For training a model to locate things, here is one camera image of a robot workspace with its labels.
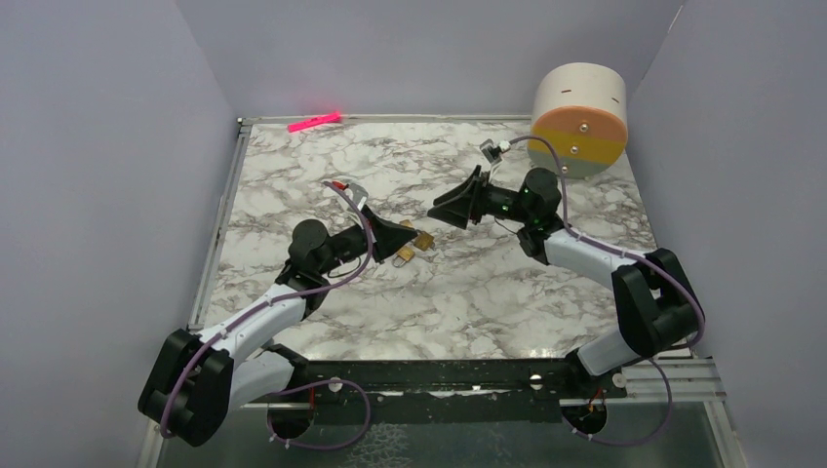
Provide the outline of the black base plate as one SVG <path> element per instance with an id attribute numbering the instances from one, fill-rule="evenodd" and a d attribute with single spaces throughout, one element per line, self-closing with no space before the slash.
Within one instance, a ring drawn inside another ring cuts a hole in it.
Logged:
<path id="1" fill-rule="evenodd" d="M 268 390 L 256 402 L 317 425 L 559 423 L 565 406 L 627 395 L 610 373 L 589 376 L 569 359 L 335 361 L 272 349 L 296 366 L 288 388 L 318 386 L 291 396 Z"/>

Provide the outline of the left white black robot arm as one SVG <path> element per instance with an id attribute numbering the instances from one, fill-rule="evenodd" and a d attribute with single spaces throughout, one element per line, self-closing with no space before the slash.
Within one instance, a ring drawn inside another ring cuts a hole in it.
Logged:
<path id="1" fill-rule="evenodd" d="M 231 411 L 259 397 L 298 398 L 305 391 L 305 372 L 295 358 L 264 350 L 266 343 L 322 305 L 335 288 L 330 272 L 356 259 L 381 262 L 417 235 L 368 207 L 356 224 L 334 235 L 318 219 L 300 222 L 284 269 L 262 296 L 214 326 L 179 329 L 166 338 L 138 397 L 138 411 L 165 436 L 199 447 Z M 257 350 L 264 351 L 257 356 Z"/>

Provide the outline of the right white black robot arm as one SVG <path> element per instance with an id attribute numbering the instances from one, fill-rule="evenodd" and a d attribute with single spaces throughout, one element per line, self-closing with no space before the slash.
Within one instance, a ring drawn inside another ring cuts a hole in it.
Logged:
<path id="1" fill-rule="evenodd" d="M 526 256 L 570 270 L 609 289 L 616 326 L 570 352 L 565 388 L 577 397 L 597 389 L 602 375 L 698 337 L 704 315 L 677 257 L 667 249 L 625 251 L 574 233 L 558 214 L 563 196 L 556 175 L 537 168 L 518 190 L 494 185 L 474 169 L 463 183 L 437 197 L 429 217 L 465 229 L 486 215 L 520 223 L 516 236 Z"/>

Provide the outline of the pink marker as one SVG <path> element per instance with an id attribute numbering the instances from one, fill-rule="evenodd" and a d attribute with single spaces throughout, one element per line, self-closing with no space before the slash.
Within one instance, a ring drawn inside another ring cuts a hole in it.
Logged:
<path id="1" fill-rule="evenodd" d="M 287 130 L 289 133 L 298 133 L 303 132 L 312 128 L 334 124 L 341 121 L 341 113 L 339 111 L 332 112 L 329 114 L 318 115 L 306 118 L 299 122 L 294 122 L 287 125 Z"/>

